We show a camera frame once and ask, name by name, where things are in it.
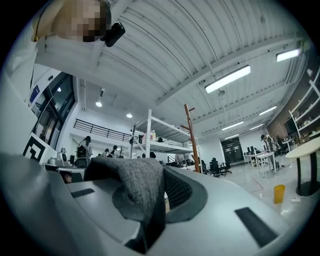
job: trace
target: yellow cup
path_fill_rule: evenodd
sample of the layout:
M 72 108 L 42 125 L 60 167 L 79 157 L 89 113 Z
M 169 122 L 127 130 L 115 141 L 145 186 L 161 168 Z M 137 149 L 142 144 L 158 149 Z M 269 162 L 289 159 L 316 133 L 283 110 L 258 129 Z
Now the yellow cup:
M 285 194 L 285 185 L 277 185 L 274 187 L 274 200 L 273 202 L 275 204 L 281 204 L 284 200 L 284 194 Z

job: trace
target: black table leg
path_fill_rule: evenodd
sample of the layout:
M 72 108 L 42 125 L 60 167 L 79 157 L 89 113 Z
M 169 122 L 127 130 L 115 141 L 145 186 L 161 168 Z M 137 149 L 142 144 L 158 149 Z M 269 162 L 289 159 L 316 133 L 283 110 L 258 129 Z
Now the black table leg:
M 301 167 L 300 159 L 296 159 L 297 169 L 298 169 L 298 186 L 296 188 L 296 193 L 299 196 L 311 196 L 320 188 L 320 182 L 317 181 L 317 155 L 316 152 L 310 154 L 310 164 L 311 164 L 311 181 L 301 184 Z

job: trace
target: fluorescent light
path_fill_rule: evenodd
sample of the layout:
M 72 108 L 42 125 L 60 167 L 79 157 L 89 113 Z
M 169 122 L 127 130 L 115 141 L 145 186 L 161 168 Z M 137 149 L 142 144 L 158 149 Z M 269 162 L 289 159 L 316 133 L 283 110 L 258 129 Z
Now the fluorescent light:
M 233 135 L 233 136 L 230 136 L 230 137 L 226 137 L 226 138 L 224 138 L 224 139 L 227 140 L 227 139 L 231 139 L 231 138 L 237 137 L 237 136 L 239 136 L 239 134 L 236 134 L 236 135 Z
M 253 129 L 256 129 L 256 128 L 260 127 L 260 126 L 263 126 L 263 125 L 264 125 L 263 123 L 259 124 L 258 126 L 251 128 L 250 131 L 253 130 Z
M 225 75 L 224 77 L 214 81 L 213 83 L 207 85 L 205 88 L 206 92 L 212 93 L 213 91 L 219 89 L 222 86 L 225 86 L 239 78 L 242 78 L 248 74 L 250 74 L 251 68 L 249 65 L 246 65 L 242 68 L 237 69 L 236 71 L 231 72 L 230 74 Z
M 300 50 L 299 49 L 295 49 L 295 50 L 289 50 L 289 51 L 285 51 L 282 53 L 278 53 L 276 55 L 276 62 L 281 62 L 293 57 L 297 57 L 300 55 Z
M 230 126 L 228 126 L 228 127 L 226 127 L 226 128 L 223 128 L 222 131 L 224 131 L 224 130 L 226 130 L 226 129 L 229 129 L 229 128 L 232 128 L 232 127 L 235 127 L 235 126 L 238 126 L 238 125 L 241 125 L 241 124 L 243 124 L 243 123 L 244 123 L 244 121 L 235 123 L 235 124 L 230 125 Z
M 265 114 L 265 113 L 267 113 L 267 112 L 269 112 L 269 111 L 271 111 L 271 110 L 274 110 L 276 107 L 277 107 L 277 106 L 273 106 L 272 108 L 269 108 L 269 109 L 267 109 L 266 111 L 261 112 L 261 113 L 259 114 L 259 116 L 261 116 L 261 115 L 263 115 L 263 114 Z

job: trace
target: glossy floor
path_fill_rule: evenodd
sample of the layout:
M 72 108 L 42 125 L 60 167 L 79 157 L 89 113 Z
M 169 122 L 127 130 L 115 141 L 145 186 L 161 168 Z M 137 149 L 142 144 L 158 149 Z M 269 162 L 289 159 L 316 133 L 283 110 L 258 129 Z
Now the glossy floor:
M 320 181 L 320 151 L 317 151 L 317 180 Z M 276 174 L 267 171 L 265 177 L 259 173 L 256 167 L 251 164 L 243 164 L 234 166 L 227 173 L 226 177 L 221 176 L 220 179 L 226 179 L 238 184 L 240 187 L 251 193 L 253 196 L 264 202 L 267 206 L 273 208 L 281 215 L 289 224 L 297 224 L 309 217 L 317 201 L 320 199 L 320 190 L 311 196 L 299 196 L 296 193 L 297 188 L 297 161 L 296 159 L 288 159 L 284 155 L 275 158 L 280 166 Z M 301 183 L 310 181 L 311 167 L 310 157 L 300 159 L 301 163 Z M 276 185 L 285 185 L 283 202 L 274 204 L 274 187 Z M 299 198 L 300 202 L 292 202 L 292 199 Z

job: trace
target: doorway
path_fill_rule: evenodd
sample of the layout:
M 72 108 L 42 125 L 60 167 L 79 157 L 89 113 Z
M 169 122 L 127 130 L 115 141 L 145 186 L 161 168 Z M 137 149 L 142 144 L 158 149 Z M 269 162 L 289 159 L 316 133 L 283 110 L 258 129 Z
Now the doorway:
M 240 165 L 245 162 L 239 137 L 221 141 L 221 145 L 225 161 L 231 166 Z

